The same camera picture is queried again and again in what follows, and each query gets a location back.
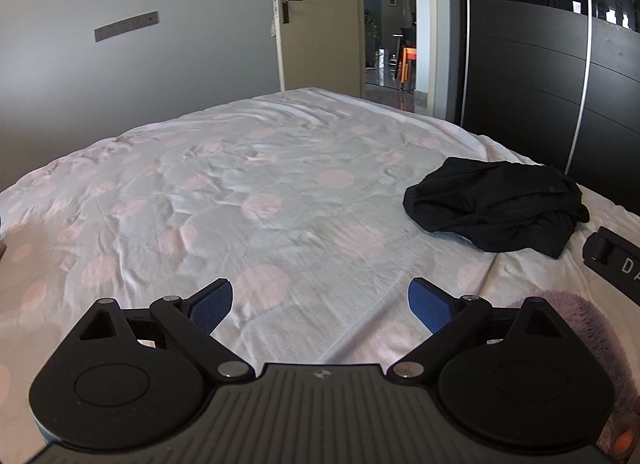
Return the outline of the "black wardrobe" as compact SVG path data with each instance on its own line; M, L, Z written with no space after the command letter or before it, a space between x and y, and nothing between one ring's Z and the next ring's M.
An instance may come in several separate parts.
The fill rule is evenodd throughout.
M639 208L639 0L452 0L456 120Z

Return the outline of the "beige bedroom door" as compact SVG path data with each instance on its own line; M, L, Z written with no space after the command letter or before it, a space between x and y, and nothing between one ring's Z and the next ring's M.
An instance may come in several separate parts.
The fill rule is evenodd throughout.
M281 23L273 0L280 85L320 88L360 98L364 91L363 0L304 0Z

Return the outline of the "grey wall plate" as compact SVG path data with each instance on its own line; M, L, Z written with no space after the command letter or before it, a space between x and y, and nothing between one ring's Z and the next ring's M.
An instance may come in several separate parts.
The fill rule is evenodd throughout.
M126 20L110 23L105 26L96 28L93 31L94 41L100 42L106 39L127 34L127 32L157 25L160 21L160 13L157 11L131 16Z

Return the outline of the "orange stool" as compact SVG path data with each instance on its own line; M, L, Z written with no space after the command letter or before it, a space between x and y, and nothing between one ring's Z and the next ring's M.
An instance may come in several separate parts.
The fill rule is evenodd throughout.
M410 91L413 83L414 68L416 67L416 59L418 52L416 48L404 46L402 48L401 61L399 63L399 84L401 91Z

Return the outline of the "black shorts garment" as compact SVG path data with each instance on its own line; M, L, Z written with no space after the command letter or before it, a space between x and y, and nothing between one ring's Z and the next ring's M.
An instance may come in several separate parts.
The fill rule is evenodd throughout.
M582 191L551 167L448 157L402 200L430 233L452 233L485 253L526 248L558 259L578 224L590 221Z

